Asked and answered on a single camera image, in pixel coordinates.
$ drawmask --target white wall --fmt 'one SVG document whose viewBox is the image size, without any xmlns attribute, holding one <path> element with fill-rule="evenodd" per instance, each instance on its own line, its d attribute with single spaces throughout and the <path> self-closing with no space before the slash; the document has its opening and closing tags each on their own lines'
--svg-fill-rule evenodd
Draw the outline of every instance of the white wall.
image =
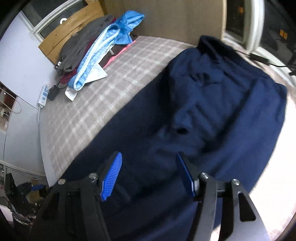
<svg viewBox="0 0 296 241">
<path fill-rule="evenodd" d="M 20 114 L 11 113 L 6 131 L 4 161 L 25 170 L 45 173 L 42 162 L 38 110 L 17 97 Z M 18 103 L 13 110 L 20 111 Z"/>
<path fill-rule="evenodd" d="M 0 82 L 14 92 L 22 106 L 11 113 L 2 161 L 44 173 L 38 130 L 37 101 L 44 84 L 57 83 L 54 65 L 38 48 L 39 41 L 17 16 L 0 41 Z M 19 111 L 18 103 L 14 110 Z"/>
<path fill-rule="evenodd" d="M 4 158 L 4 147 L 5 147 L 6 132 L 0 129 L 0 160 Z"/>
<path fill-rule="evenodd" d="M 19 16 L 0 41 L 0 82 L 35 108 L 43 85 L 57 83 L 54 65 L 39 45 Z"/>
</svg>

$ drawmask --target window frame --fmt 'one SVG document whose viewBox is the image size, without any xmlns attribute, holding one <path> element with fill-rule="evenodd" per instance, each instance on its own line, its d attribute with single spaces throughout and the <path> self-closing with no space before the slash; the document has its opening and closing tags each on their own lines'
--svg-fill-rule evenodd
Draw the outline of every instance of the window frame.
<svg viewBox="0 0 296 241">
<path fill-rule="evenodd" d="M 278 66 L 285 66 L 272 53 L 260 47 L 260 42 L 263 34 L 264 20 L 265 20 L 265 2 L 264 0 L 245 0 L 245 22 L 244 22 L 244 36 L 243 40 L 233 33 L 225 31 L 224 38 L 228 42 L 242 45 L 248 53 L 260 55 Z M 290 76 L 291 70 L 288 67 L 278 68 L 270 65 L 287 83 L 296 87 L 296 76 Z"/>
<path fill-rule="evenodd" d="M 65 12 L 68 8 L 74 6 L 75 4 L 82 2 L 83 0 L 68 0 L 63 4 L 59 5 L 56 9 L 50 12 L 45 18 L 43 18 L 35 27 L 32 25 L 30 20 L 26 17 L 23 11 L 20 11 L 19 17 L 33 34 L 33 36 L 40 42 L 44 40 L 41 36 L 41 32 L 45 29 L 57 16 Z"/>
</svg>

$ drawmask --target wooden headboard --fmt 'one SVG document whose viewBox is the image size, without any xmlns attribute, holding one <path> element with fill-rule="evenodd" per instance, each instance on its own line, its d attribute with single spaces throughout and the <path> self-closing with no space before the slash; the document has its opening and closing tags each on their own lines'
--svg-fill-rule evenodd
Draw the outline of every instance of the wooden headboard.
<svg viewBox="0 0 296 241">
<path fill-rule="evenodd" d="M 116 17 L 127 10 L 145 15 L 135 34 L 198 44 L 201 35 L 222 38 L 226 27 L 226 0 L 105 0 Z"/>
<path fill-rule="evenodd" d="M 53 30 L 39 45 L 39 49 L 54 64 L 59 60 L 59 53 L 67 40 L 92 20 L 105 14 L 102 4 L 98 1 L 87 0 L 88 5 Z"/>
<path fill-rule="evenodd" d="M 127 10 L 145 15 L 136 35 L 155 36 L 198 44 L 201 35 L 222 38 L 226 27 L 226 0 L 86 0 L 88 6 L 74 13 L 39 45 L 56 64 L 66 41 L 92 20 L 105 14 L 120 17 Z"/>
</svg>

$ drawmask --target mattress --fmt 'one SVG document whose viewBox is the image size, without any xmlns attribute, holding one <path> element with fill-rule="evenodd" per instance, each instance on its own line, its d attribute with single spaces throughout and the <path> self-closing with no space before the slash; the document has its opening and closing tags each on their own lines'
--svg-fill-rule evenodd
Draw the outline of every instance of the mattress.
<svg viewBox="0 0 296 241">
<path fill-rule="evenodd" d="M 93 140 L 104 125 L 171 59 L 190 44 L 156 37 L 137 38 L 105 69 L 108 76 L 86 85 L 72 102 L 63 93 L 48 101 L 41 112 L 41 150 L 49 184 L 58 180 L 74 158 Z M 250 193 L 266 229 L 275 240 L 296 211 L 296 91 L 272 68 L 263 69 L 288 88 L 285 121 L 273 155 Z M 217 240 L 219 227 L 212 240 Z"/>
</svg>

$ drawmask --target window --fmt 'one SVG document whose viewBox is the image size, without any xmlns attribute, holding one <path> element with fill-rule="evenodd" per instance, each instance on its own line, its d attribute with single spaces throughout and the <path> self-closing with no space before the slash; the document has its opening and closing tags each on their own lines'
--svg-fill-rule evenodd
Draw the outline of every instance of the window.
<svg viewBox="0 0 296 241">
<path fill-rule="evenodd" d="M 226 30 L 237 35 L 238 39 L 244 36 L 244 0 L 227 1 Z"/>
<path fill-rule="evenodd" d="M 42 42 L 58 25 L 85 6 L 87 2 L 84 0 L 32 0 L 20 17 Z"/>
<path fill-rule="evenodd" d="M 291 2 L 289 10 L 296 10 Z M 296 23 L 277 1 L 265 0 L 265 20 L 260 46 L 286 65 L 296 64 Z"/>
</svg>

